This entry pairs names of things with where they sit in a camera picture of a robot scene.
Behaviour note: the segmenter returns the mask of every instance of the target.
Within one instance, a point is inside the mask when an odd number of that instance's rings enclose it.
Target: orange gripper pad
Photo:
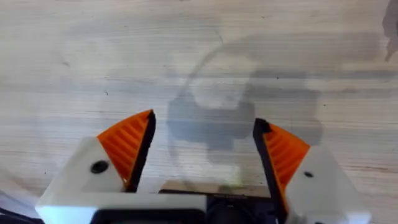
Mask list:
[[[310,146],[276,125],[269,123],[269,127],[271,132],[264,133],[263,138],[278,187],[284,195],[287,184],[304,159]]]
[[[125,187],[130,183],[134,166],[139,159],[140,150],[147,150],[142,149],[141,145],[148,127],[150,114],[153,114],[152,110],[135,114],[116,123],[97,136],[122,178]]]

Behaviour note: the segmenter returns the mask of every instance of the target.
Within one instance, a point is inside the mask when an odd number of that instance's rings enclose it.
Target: light wood surface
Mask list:
[[[373,222],[398,223],[397,21],[396,0],[2,0],[1,168],[40,195],[80,138],[153,108],[140,191],[266,194],[261,117],[331,150]]]

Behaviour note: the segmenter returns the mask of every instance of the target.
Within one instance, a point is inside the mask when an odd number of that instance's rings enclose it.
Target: dark mark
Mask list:
[[[389,39],[386,46],[386,62],[390,61],[394,53],[398,51],[398,0],[390,0],[386,15],[383,18],[384,35]]]
[[[221,43],[222,43],[222,44],[224,44],[224,41],[223,41],[223,38],[222,38],[222,36],[220,36],[220,35],[218,34],[217,30],[215,30],[215,32],[216,32],[216,34],[217,34],[218,38],[220,38],[220,41],[221,41]]]
[[[70,67],[68,62],[62,62],[61,64],[64,65],[64,66]]]

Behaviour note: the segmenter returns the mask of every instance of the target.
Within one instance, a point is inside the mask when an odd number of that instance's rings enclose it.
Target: wood grain surface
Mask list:
[[[263,195],[260,117],[398,223],[397,26],[397,0],[1,0],[0,166],[39,196],[82,137],[153,108],[140,191]]]

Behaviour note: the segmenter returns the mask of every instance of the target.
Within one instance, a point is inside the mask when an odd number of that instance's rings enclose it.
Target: black plastic part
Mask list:
[[[104,171],[106,171],[109,167],[109,163],[107,161],[96,161],[95,163],[93,163],[93,165],[91,165],[91,169],[90,171],[93,174],[100,174]]]
[[[206,222],[205,217],[205,213],[197,209],[105,209],[98,210],[90,224],[134,223],[134,221],[136,223],[166,221],[183,224],[204,224]]]
[[[31,218],[0,207],[0,223],[2,224],[44,224],[41,219]]]
[[[260,118],[256,118],[253,128],[253,138],[256,143],[257,150],[260,154],[262,166],[267,179],[268,189],[271,194],[271,199],[275,206],[275,213],[279,223],[285,223],[287,217],[287,210],[284,206],[282,199],[282,192],[280,192],[276,178],[274,175],[274,169],[271,164],[270,157],[268,155],[268,150],[264,138],[262,137],[264,133],[271,132],[271,127],[269,123]]]
[[[142,170],[144,169],[145,162],[147,160],[148,150],[152,139],[154,138],[156,129],[156,117],[155,113],[151,111],[147,117],[148,125],[142,138],[141,146],[139,148],[136,164],[132,170],[130,182],[126,189],[126,192],[137,192],[138,184],[141,178]]]
[[[164,189],[159,193],[206,195],[207,224],[276,224],[271,198]]]

